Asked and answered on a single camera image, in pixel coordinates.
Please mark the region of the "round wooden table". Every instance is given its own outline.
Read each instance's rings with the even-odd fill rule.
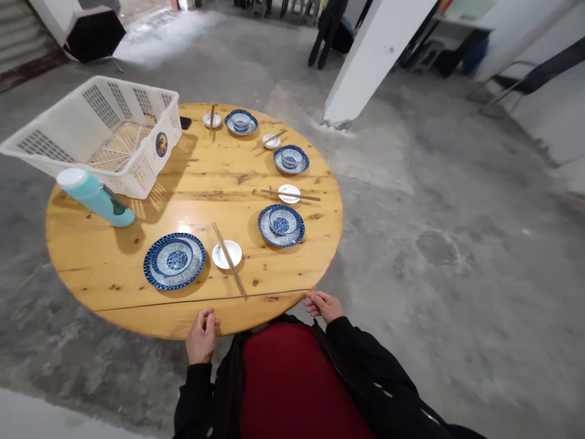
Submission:
[[[63,283],[85,306],[106,320],[162,338],[184,339],[197,312],[213,307],[220,335],[250,329],[297,304],[325,274],[339,245],[343,209],[339,187],[327,162],[307,139],[270,116],[248,110],[258,120],[256,132],[237,137],[223,123],[236,107],[218,105],[222,124],[209,134],[202,122],[211,104],[180,105],[193,122],[172,150],[145,200],[127,199],[136,213],[129,227],[117,229],[55,186],[46,216],[51,260]],[[281,173],[272,151],[252,150],[264,134],[288,129],[282,144],[298,145],[310,158],[304,173]],[[305,220],[303,241],[290,248],[268,244],[258,230],[258,215],[282,203],[260,189],[293,184],[321,201],[292,204]],[[211,260],[218,243],[211,223],[224,239],[239,243],[237,266],[242,296],[229,270]],[[160,237],[186,232],[201,240],[205,266],[191,284],[162,291],[146,280],[144,256]]]

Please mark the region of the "plastic laundry basket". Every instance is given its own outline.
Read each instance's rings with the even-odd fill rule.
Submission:
[[[53,177],[83,168],[114,192],[144,199],[181,135],[178,93],[94,76],[6,140],[0,152]]]

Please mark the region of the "chopsticks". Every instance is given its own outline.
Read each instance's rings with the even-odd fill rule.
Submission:
[[[283,134],[287,133],[288,130],[282,130],[281,132],[279,132],[277,135],[273,135],[270,139],[266,140],[266,141],[262,141],[259,144],[257,144],[256,146],[254,146],[252,148],[252,150],[256,149],[256,148],[260,148],[261,146],[265,146],[266,143],[271,142],[272,140],[276,139],[277,137],[282,136]]]
[[[288,192],[270,191],[268,189],[260,189],[260,191],[262,191],[262,192],[268,192],[268,193],[273,193],[273,194],[277,194],[277,195],[292,196],[292,197],[295,197],[295,198],[309,199],[309,200],[313,200],[313,201],[321,201],[321,198],[311,197],[311,196],[308,196],[308,195],[296,195],[296,194],[291,194],[291,193],[288,193]]]
[[[219,231],[217,224],[211,223],[211,225],[213,226],[213,230],[215,231],[215,234],[218,237],[219,245],[221,246],[221,249],[224,252],[225,258],[227,259],[227,263],[230,265],[230,269],[232,270],[233,278],[236,280],[236,285],[238,286],[239,293],[245,296],[246,290],[244,289],[244,284],[242,283],[242,280],[239,278],[239,274],[236,271],[236,268],[233,266],[232,257],[230,256],[230,253],[227,251],[227,248],[224,243],[224,238],[221,236],[221,232]]]
[[[213,132],[213,121],[215,120],[215,104],[211,105],[211,118],[209,120],[209,135]]]

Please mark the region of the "table seam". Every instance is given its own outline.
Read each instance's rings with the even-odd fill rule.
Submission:
[[[120,308],[108,308],[108,309],[103,309],[103,310],[94,310],[93,312],[100,313],[100,312],[106,312],[106,311],[146,308],[146,307],[152,307],[152,306],[174,305],[174,304],[191,303],[191,302],[220,301],[220,300],[230,300],[230,299],[240,299],[240,298],[246,299],[246,298],[251,298],[251,297],[273,296],[275,294],[298,293],[301,291],[312,291],[312,290],[310,288],[301,288],[299,290],[277,291],[275,293],[247,294],[245,296],[233,296],[233,297],[226,297],[226,298],[197,299],[197,300],[188,300],[188,301],[162,302],[162,303],[158,303],[158,304],[148,304],[148,305],[136,305],[136,306],[120,307]]]

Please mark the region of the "person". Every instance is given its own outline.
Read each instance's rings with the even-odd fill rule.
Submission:
[[[307,312],[324,332],[282,315],[234,336],[210,383],[218,322],[201,310],[186,339],[189,367],[175,411],[175,439],[479,439],[448,424],[419,397],[398,360],[351,325],[339,300],[313,291]]]

